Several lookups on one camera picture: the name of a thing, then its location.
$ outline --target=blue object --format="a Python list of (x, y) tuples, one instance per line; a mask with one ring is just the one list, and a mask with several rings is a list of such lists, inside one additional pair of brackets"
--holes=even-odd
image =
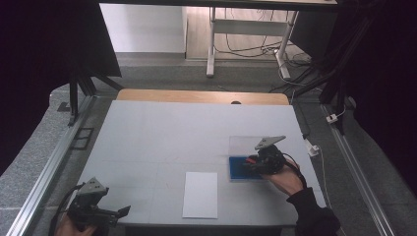
[(230, 179), (231, 180), (247, 180), (263, 179), (261, 175), (250, 171), (248, 168), (243, 166), (247, 156), (230, 156), (229, 157), (229, 168), (230, 168)]

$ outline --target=human hand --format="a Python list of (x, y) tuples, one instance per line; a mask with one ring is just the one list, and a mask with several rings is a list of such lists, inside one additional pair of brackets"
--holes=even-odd
[(86, 230), (80, 232), (70, 217), (68, 217), (67, 214), (64, 214), (58, 229), (56, 230), (55, 236), (90, 236), (94, 233), (96, 228), (96, 226), (89, 225)]
[[(297, 167), (293, 161), (287, 161)], [(262, 175), (262, 177), (270, 180), (277, 189), (288, 196), (303, 190), (303, 183), (300, 178), (298, 178), (297, 174), (287, 165), (284, 165), (284, 167), (276, 174)]]

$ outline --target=aluminum rail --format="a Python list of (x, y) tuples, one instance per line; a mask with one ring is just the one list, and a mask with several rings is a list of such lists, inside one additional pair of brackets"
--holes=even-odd
[[(323, 113), (326, 116), (330, 114), (326, 110), (326, 107), (322, 105)], [(364, 172), (356, 159), (355, 154), (353, 153), (352, 149), (350, 148), (349, 142), (346, 140), (344, 136), (340, 134), (340, 132), (335, 128), (335, 126), (330, 125), (331, 132), (334, 135), (334, 138), (337, 141), (337, 144), (343, 154), (343, 157), (346, 161), (347, 166), (350, 169), (350, 173), (352, 174), (353, 179), (356, 182), (356, 185), (359, 189), (359, 192), (362, 195), (362, 198), (365, 204), (368, 207), (368, 210), (373, 217), (375, 224), (380, 231), (382, 236), (394, 236), (395, 233), (390, 226), (390, 223), (387, 219), (387, 215), (384, 212), (383, 208), (381, 207), (380, 201), (375, 196), (371, 186), (368, 183), (367, 178), (364, 175)]]
[(89, 113), (91, 102), (91, 96), (86, 96), (86, 98), (83, 100), (83, 103), (80, 107), (80, 116), (78, 117), (74, 126), (68, 127), (68, 129), (61, 137), (61, 140), (55, 147), (55, 150), (51, 153), (51, 156), (46, 162), (46, 165), (40, 173), (39, 178), (33, 185), (28, 198), (26, 199), (24, 205), (19, 211), (18, 216), (15, 218), (15, 221), (10, 227), (7, 236), (20, 236), (25, 234), (33, 218), (33, 215), (35, 214), (40, 201), (43, 198), (43, 195), (47, 191), (49, 184), (52, 182), (56, 170), (64, 159), (64, 156), (70, 147), (73, 138), (76, 136), (81, 124), (87, 118), (87, 113)]

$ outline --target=table leg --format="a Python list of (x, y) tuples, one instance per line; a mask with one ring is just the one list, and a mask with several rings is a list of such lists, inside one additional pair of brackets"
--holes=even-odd
[(208, 46), (208, 70), (207, 77), (214, 76), (214, 25), (215, 25), (215, 8), (210, 11), (210, 39)]
[(279, 70), (281, 71), (282, 78), (284, 80), (287, 80), (287, 79), (291, 78), (290, 75), (289, 75), (288, 69), (286, 67), (286, 64), (285, 64), (284, 53), (285, 53), (285, 47), (288, 43), (289, 36), (292, 32), (292, 28), (294, 27), (294, 23), (295, 23), (295, 19), (297, 18), (297, 14), (298, 14), (298, 12), (294, 12), (294, 14), (292, 15), (290, 21), (288, 22), (288, 26), (285, 30), (285, 34), (282, 37), (281, 46), (279, 47), (278, 51), (275, 51), (275, 58), (276, 58), (276, 61), (278, 62)]

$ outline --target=wooden table edge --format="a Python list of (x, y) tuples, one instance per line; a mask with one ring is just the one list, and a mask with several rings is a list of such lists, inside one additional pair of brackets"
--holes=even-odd
[(282, 93), (164, 90), (124, 88), (119, 91), (117, 100), (192, 102), (230, 104), (240, 102), (246, 105), (289, 105)]

